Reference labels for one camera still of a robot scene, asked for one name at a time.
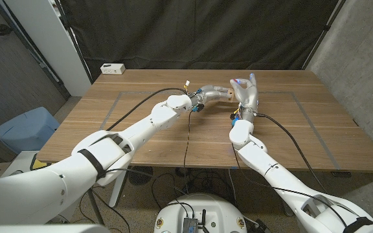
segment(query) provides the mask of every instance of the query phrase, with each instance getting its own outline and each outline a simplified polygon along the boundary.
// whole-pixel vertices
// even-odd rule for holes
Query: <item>screw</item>
[[[162,218],[156,220],[156,227],[160,228],[161,226],[163,226],[163,219]]]
[[[240,227],[240,228],[243,228],[245,226],[245,222],[242,218],[238,218],[237,219],[237,225]]]

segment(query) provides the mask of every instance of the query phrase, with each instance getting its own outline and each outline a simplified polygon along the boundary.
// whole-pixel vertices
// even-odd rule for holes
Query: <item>robotic hand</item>
[[[242,83],[246,84],[247,87],[245,89],[240,85]],[[257,113],[258,106],[256,76],[254,73],[251,73],[249,80],[241,78],[233,79],[230,80],[230,84],[234,89],[237,100],[240,101],[241,119],[253,123],[254,115]]]
[[[205,104],[211,100],[219,100],[220,98],[230,98],[228,88],[218,87],[213,85],[205,85],[196,91],[198,104]]]
[[[213,85],[205,85],[198,89],[195,93],[189,95],[191,98],[191,104],[193,106],[192,111],[201,111],[204,108],[204,104],[211,100],[219,100],[220,98],[231,98],[228,93],[228,88],[218,87]]]

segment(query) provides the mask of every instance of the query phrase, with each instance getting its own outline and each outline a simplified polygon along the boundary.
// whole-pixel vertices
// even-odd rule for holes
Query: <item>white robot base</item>
[[[196,193],[171,201],[158,213],[154,233],[175,232],[242,233],[247,228],[242,213],[234,205],[216,195]]]

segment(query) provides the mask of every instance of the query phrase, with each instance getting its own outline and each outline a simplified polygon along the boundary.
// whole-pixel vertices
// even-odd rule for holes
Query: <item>white panel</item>
[[[83,96],[89,77],[49,1],[5,0],[72,96]]]

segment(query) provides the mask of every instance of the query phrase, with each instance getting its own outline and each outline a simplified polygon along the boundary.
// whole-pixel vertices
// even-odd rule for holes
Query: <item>black strap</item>
[[[359,217],[351,225],[347,226],[343,233],[354,233],[363,226],[373,225],[373,221],[369,220],[367,217]]]
[[[103,166],[90,151],[86,149],[81,149],[78,152],[84,155],[84,157],[86,157],[88,161],[90,161],[91,164],[96,168],[96,171],[97,171],[96,181],[106,176],[106,171],[103,169]]]

